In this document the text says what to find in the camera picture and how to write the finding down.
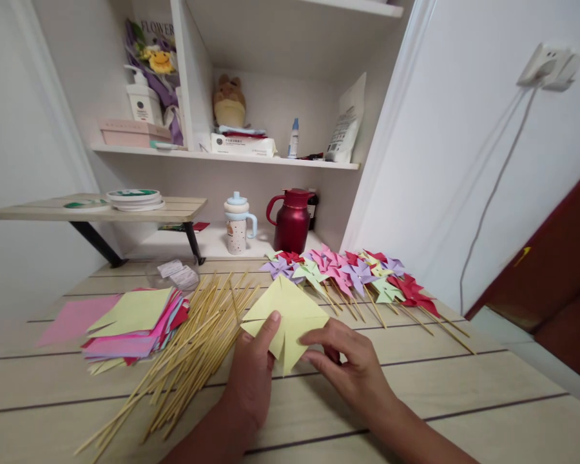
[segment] white shelf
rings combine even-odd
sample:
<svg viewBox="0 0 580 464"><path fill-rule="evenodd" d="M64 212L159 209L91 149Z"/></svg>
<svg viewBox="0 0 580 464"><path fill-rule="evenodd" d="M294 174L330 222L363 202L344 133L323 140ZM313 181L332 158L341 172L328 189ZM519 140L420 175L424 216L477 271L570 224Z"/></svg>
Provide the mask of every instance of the white shelf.
<svg viewBox="0 0 580 464"><path fill-rule="evenodd" d="M129 153L131 155L148 155L187 159L203 159L233 162L252 162L261 164L280 164L284 166L301 166L303 168L323 168L323 169L346 169L356 171L360 164L342 164L323 161L292 160L287 158L267 158L256 155L225 155L223 153L206 153L205 151L183 151L183 150L158 150L156 148L124 147L103 144L93 144L90 146L97 153Z"/></svg>
<svg viewBox="0 0 580 464"><path fill-rule="evenodd" d="M202 256L211 256L216 258L247 257L260 258L266 253L273 251L273 238L275 231L270 224L259 224L256 238L247 239L247 251L242 255L231 255L227 251L227 229L225 222L212 222L210 226L195 236L198 239L200 253ZM305 249L320 249L322 242L312 231L307 235ZM159 256L180 255L181 253L190 253L189 240L187 234L175 231L156 231L129 253L125 254L126 258L144 259Z"/></svg>
<svg viewBox="0 0 580 464"><path fill-rule="evenodd" d="M329 82L377 49L403 15L369 0L187 4L215 68Z"/></svg>

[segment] pink box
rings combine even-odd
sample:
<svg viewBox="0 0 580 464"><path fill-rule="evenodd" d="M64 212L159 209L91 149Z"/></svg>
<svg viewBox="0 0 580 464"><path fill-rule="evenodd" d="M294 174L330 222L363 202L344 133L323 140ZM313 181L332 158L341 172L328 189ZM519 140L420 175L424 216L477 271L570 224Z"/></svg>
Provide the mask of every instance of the pink box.
<svg viewBox="0 0 580 464"><path fill-rule="evenodd" d="M169 129L144 121L99 119L99 128L106 145L149 148L151 140L172 143Z"/></svg>

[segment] stuffed animal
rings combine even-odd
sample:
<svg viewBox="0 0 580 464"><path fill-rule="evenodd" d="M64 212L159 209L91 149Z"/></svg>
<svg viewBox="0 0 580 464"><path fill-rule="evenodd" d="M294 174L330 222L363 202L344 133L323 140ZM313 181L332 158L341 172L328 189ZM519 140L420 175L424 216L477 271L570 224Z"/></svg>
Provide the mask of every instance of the stuffed animal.
<svg viewBox="0 0 580 464"><path fill-rule="evenodd" d="M230 80L227 74L219 78L219 86L213 95L213 111L217 124L242 128L245 126L247 103L240 88L240 79Z"/></svg>

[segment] power cord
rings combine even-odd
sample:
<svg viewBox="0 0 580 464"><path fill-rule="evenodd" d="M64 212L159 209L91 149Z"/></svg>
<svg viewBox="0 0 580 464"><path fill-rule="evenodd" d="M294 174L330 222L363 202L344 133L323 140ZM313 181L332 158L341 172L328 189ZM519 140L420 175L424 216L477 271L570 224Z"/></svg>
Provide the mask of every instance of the power cord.
<svg viewBox="0 0 580 464"><path fill-rule="evenodd" d="M477 243L477 240L479 239L479 235L481 234L481 228L483 227L483 221L485 220L485 217L487 215L488 208L490 207L490 204L492 203L492 200L494 199L496 191L498 190L498 186L500 185L501 179L503 178L503 174L505 173L505 169L507 168L507 165L509 164L509 160L511 159L511 156L514 154L514 151L515 151L516 146L517 146L517 142L520 140L520 135L522 135L522 131L524 130L524 126L527 123L528 114L530 113L531 105L533 105L533 100L535 99L535 95L537 94L538 89L540 89L541 86L543 85L543 76L549 73L549 72L546 73L546 71L547 70L540 70L540 72L537 73L537 77L536 77L537 84L533 87L532 93L530 94L530 98L529 98L528 103L527 103L527 108L524 111L524 117L522 118L522 122L520 123L520 127L517 130L516 138L514 139L513 143L511 144L511 148L509 149L509 153L507 153L507 157L505 158L505 162L503 163L503 167L501 168L500 172L498 173L498 177L496 178L496 182L494 183L494 187L492 188L492 192L490 193L490 196L488 197L488 200L485 203L485 206L483 207L483 211L481 212L481 217L479 218L479 224L477 226L477 231L475 232L475 236L472 239L472 242L470 243L469 253L466 257L466 261L464 261L464 267L462 267L462 274L460 274L460 277L459 277L460 314L464 314L464 276L466 275L466 270L469 266L470 258L472 257L472 252L475 249L475 244Z"/></svg>

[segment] hand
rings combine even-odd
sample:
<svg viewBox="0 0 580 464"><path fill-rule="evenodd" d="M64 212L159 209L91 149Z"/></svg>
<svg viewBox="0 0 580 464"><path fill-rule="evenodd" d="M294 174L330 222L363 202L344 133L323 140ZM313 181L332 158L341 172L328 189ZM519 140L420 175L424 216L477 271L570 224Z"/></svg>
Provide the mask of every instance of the hand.
<svg viewBox="0 0 580 464"><path fill-rule="evenodd" d="M269 412L275 364L269 346L279 329L280 321L279 312L273 311L256 338L247 332L238 336L230 376L221 399L221 403L227 407L238 407L241 413L246 413L256 429L262 428Z"/></svg>
<svg viewBox="0 0 580 464"><path fill-rule="evenodd" d="M399 400L389 387L370 339L337 319L329 319L322 329L307 332L303 345L322 345L325 354L307 350L302 356L322 373L340 396L376 428L382 418L395 413ZM340 353L348 359L340 363Z"/></svg>

